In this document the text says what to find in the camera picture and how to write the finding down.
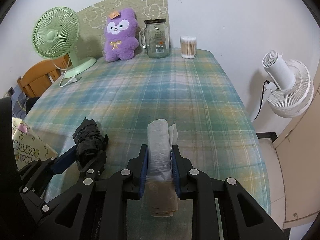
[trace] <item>purple plush toy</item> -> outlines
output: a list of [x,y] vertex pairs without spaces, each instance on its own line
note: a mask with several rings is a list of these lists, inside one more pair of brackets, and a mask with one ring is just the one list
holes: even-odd
[[134,37],[138,27],[134,10],[131,8],[123,9],[119,16],[113,19],[108,17],[107,23],[104,29],[106,61],[133,58],[134,50],[139,46],[138,40]]

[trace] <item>wooden chair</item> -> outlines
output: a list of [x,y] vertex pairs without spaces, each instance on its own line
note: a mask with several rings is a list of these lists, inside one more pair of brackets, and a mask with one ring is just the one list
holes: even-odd
[[69,55],[55,60],[43,60],[31,67],[22,78],[19,77],[17,83],[26,96],[29,98],[40,97],[52,84],[49,77],[56,81],[61,76],[60,70],[55,67],[52,61],[59,68],[65,68],[69,61]]

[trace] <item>glass jar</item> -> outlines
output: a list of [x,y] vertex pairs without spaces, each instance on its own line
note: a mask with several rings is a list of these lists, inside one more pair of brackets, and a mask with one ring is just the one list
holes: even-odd
[[169,55],[169,29],[166,22],[166,19],[145,20],[146,27],[139,32],[140,46],[147,49],[150,58],[162,58]]

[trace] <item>plush toy leg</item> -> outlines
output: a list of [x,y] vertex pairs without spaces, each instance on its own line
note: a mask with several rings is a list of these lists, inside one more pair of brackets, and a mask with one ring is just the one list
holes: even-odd
[[116,61],[117,59],[119,59],[119,57],[115,52],[108,51],[106,53],[106,61],[107,62]]
[[121,60],[127,60],[134,57],[134,50],[131,51],[123,51],[119,53],[119,59]]

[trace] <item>beige door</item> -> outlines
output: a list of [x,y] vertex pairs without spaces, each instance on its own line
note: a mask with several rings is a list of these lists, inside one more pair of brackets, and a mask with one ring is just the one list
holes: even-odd
[[276,151],[284,179],[285,223],[305,224],[306,218],[314,217],[320,210],[319,93],[316,92],[306,114]]

